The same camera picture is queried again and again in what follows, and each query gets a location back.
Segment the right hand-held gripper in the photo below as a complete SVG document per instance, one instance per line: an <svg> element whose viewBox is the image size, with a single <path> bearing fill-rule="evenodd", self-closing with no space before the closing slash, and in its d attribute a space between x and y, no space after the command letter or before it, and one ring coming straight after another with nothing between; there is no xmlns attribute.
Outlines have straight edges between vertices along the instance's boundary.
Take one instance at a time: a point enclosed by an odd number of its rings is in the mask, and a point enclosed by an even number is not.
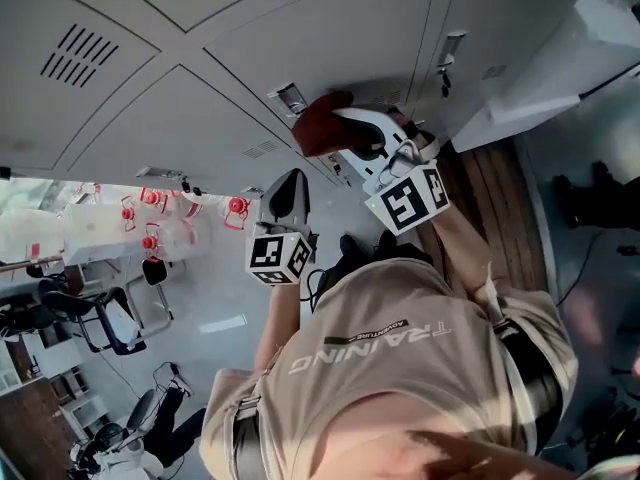
<svg viewBox="0 0 640 480"><path fill-rule="evenodd" d="M366 206L398 236L450 207L437 167L434 142L420 149L388 112L371 108L333 111L349 132L365 140L349 150L367 161L363 190Z"/></svg>

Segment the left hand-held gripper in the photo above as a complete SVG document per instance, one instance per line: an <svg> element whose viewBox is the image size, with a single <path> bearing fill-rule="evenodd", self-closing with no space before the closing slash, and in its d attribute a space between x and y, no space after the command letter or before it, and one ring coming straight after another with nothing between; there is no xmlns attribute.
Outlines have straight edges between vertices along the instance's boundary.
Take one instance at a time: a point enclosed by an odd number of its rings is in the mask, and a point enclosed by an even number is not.
<svg viewBox="0 0 640 480"><path fill-rule="evenodd" d="M300 283L313 247L304 233L283 226L306 225L309 213L308 179L301 169L291 169L260 199L260 222L245 250L245 271L252 278L269 286Z"/></svg>

